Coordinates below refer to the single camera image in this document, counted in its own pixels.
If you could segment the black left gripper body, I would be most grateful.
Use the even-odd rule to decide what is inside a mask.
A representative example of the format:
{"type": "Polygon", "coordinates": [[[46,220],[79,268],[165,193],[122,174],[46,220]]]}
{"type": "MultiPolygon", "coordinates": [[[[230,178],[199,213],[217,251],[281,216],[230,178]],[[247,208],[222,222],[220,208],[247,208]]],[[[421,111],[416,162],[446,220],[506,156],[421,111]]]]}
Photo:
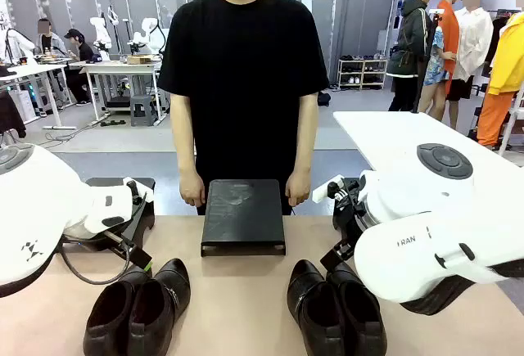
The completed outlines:
{"type": "Polygon", "coordinates": [[[142,248],[145,223],[142,219],[145,206],[139,207],[129,220],[127,227],[122,231],[121,236],[129,239],[136,246],[142,248]]]}

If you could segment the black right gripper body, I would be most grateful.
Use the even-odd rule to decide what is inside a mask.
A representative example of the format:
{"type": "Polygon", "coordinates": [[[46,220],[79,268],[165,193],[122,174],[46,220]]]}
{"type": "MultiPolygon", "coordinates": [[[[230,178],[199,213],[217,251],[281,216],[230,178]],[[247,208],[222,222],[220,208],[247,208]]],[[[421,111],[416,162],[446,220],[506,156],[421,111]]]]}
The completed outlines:
{"type": "Polygon", "coordinates": [[[364,233],[364,205],[358,202],[359,181],[342,181],[334,195],[333,227],[341,233],[341,244],[353,250],[364,233]]]}

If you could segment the person left hand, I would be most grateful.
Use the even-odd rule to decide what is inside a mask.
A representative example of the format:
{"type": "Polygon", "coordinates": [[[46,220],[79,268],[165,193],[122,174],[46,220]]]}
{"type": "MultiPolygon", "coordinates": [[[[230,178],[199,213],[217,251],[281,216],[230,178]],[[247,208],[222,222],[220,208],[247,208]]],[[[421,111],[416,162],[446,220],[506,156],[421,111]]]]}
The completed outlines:
{"type": "Polygon", "coordinates": [[[286,183],[285,195],[288,204],[296,207],[309,199],[311,175],[309,170],[295,170],[286,183]]]}

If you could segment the person right hand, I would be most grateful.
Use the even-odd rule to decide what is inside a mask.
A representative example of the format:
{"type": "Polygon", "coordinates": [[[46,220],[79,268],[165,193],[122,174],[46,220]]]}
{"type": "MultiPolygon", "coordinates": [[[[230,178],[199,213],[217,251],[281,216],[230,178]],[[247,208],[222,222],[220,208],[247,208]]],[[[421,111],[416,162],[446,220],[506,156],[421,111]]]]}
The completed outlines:
{"type": "Polygon", "coordinates": [[[179,190],[182,199],[190,206],[200,208],[206,203],[205,184],[195,170],[180,174],[179,190]]]}

